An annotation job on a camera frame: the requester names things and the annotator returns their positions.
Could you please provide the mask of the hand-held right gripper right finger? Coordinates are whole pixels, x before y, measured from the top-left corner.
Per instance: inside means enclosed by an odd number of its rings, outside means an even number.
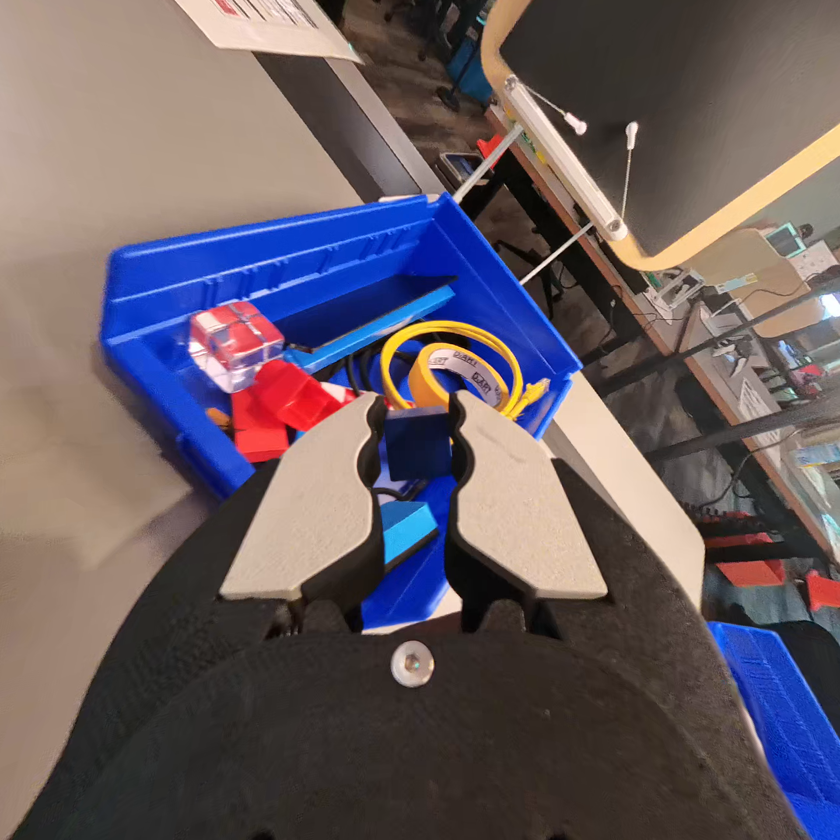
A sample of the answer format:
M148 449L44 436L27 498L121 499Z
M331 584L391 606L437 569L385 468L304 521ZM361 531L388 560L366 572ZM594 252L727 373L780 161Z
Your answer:
M597 600L604 577L548 451L468 392L449 398L455 488L445 545L464 601Z

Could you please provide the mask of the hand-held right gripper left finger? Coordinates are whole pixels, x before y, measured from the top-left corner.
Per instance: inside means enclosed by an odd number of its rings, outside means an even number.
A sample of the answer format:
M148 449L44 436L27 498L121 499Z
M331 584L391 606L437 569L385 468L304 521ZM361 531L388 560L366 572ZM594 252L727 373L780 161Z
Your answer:
M227 601L361 604L384 576L379 444L387 407L365 393L282 457L220 586Z

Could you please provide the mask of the dark blue wooden block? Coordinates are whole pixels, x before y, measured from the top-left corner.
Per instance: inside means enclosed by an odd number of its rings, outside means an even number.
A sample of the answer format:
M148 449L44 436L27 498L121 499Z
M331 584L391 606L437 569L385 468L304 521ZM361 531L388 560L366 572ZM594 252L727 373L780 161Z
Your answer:
M385 415L388 474L393 481L452 476L448 409L443 406L391 410Z

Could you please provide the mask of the yellow masking tape roll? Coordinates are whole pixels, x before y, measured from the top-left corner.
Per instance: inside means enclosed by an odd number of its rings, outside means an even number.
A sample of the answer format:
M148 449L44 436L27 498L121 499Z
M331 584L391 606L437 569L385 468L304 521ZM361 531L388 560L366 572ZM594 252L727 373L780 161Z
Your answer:
M510 392L501 375L469 350L449 342L432 342L423 347L408 374L408 388L417 407L448 408L450 392L438 381L438 372L457 375L478 398L501 412Z

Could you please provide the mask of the large blue storage bin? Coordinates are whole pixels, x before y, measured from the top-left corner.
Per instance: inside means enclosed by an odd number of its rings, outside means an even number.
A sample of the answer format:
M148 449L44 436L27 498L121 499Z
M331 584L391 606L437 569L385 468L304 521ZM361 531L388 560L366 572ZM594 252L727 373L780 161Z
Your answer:
M294 616L310 604L227 601L219 594L282 457L253 465L238 452L231 395L188 353L192 315L248 301L276 326L288 314L398 275L457 275L455 295L435 312L310 375L345 385L358 397L383 396L387 412L415 408L408 374L417 354L432 342L453 343L501 375L511 396L501 412L493 409L539 440L581 364L449 195L231 227L112 253L100 333L106 361L151 410L192 472L225 500L164 564L137 610L154 602L179 627L217 618L242 621L244 635L257 637L276 621L282 603ZM289 426L287 431L290 449L305 433ZM388 501L423 501L439 534L384 572L361 604L337 604L352 629L423 621L451 585L445 545L453 467L450 477L393 481L384 433L379 456L381 474L372 490L380 512Z

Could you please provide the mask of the small solid red block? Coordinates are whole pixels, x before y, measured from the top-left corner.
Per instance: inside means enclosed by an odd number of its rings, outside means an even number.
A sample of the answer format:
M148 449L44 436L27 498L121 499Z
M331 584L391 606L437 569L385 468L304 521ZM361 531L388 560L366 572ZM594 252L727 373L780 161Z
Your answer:
M253 465L282 457L290 446L287 426L265 409L250 390L231 396L234 444Z

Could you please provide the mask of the blue whiteboard eraser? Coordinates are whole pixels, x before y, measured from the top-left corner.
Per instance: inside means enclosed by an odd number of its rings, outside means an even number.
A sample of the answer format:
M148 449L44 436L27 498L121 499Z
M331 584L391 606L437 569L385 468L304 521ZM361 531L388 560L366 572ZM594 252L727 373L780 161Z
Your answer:
M384 572L389 574L438 538L438 524L423 501L391 500L381 505Z

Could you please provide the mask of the hollow red plastic block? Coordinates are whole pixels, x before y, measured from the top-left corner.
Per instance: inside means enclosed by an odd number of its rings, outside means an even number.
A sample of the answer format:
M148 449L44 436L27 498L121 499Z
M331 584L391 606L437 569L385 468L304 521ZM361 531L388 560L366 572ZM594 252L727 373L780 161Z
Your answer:
M265 364L248 390L264 413L301 433L343 406L318 380L284 360Z

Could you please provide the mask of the clear acrylic block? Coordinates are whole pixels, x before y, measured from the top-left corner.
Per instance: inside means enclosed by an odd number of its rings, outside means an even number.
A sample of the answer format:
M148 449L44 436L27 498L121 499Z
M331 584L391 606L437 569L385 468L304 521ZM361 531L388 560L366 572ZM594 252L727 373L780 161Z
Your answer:
M248 301L197 312L190 319L187 350L198 369L226 394L254 384L287 342L275 324Z

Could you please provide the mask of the cluttered workbench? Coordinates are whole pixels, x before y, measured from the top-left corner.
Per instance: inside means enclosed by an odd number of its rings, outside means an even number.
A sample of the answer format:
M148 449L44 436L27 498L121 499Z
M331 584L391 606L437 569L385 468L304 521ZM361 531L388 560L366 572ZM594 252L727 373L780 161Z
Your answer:
M500 157L496 169L533 224L549 233L551 250L580 231L573 200L522 136ZM611 302L620 313L614 323L617 337L608 339L607 347L622 347L643 335L654 347L651 361L658 362L673 352L695 349L707 337L710 321L704 322L698 309L679 313L672 323L655 320L658 313L648 299L635 295L625 281L624 275L632 271L618 269L594 237L585 234L561 253L559 260L576 252L581 257L572 259L570 272L581 268L583 277L574 274L574 278L583 282L584 290L605 319L613 311ZM729 379L731 368L732 364L722 356L714 357L712 349L682 360L675 367L679 382L688 381L682 393L689 399L688 410L701 436L750 420L741 409L741 394L754 394L761 403L770 405L771 393L753 368L747 366ZM798 539L803 547L814 549L817 556L837 564L838 533L834 527L838 526L838 489L826 487L828 498L824 499L803 470L792 464L792 446L793 440L768 447L748 438L719 444L717 451L721 456L732 455L737 463L750 455L740 477L765 520L778 524L784 532L792 532L793 539Z

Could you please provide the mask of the small blue bin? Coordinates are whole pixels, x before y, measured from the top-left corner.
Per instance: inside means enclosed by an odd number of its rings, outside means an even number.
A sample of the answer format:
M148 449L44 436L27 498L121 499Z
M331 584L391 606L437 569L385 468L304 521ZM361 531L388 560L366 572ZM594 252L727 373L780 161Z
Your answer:
M708 624L775 780L810 838L839 838L839 740L777 633Z

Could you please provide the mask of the beige table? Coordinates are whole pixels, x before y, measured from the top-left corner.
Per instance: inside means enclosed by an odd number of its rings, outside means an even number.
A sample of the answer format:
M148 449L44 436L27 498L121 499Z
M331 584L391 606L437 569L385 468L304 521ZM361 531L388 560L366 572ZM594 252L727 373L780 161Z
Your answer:
M794 264L779 255L761 232L753 227L733 230L701 250L686 264L704 279L708 287L730 280L755 276L755 281L730 291L741 300L741 310L756 319L786 302L803 298L811 287ZM767 340L809 328L826 317L819 297L758 325L756 332Z

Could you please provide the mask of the white metal leg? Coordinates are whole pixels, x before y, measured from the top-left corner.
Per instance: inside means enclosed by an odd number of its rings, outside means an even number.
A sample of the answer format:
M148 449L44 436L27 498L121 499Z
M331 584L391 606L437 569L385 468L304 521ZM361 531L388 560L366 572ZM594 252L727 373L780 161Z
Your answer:
M542 154L546 165L565 184L605 239L611 242L625 239L628 229L621 215L542 110L540 99L513 74L505 79L503 96L534 149Z

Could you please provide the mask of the black wood-edged panel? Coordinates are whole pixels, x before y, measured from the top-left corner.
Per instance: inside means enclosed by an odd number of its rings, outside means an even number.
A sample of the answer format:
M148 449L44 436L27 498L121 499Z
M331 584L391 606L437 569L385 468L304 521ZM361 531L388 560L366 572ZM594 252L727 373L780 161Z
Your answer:
M495 2L482 37L624 220L627 266L685 265L838 158L838 2Z

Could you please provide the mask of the printed paper sheet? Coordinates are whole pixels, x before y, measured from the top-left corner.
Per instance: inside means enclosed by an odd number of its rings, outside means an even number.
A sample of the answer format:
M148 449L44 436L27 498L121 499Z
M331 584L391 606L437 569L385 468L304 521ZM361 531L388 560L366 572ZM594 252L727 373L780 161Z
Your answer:
M177 5L219 49L362 63L314 1L178 1Z

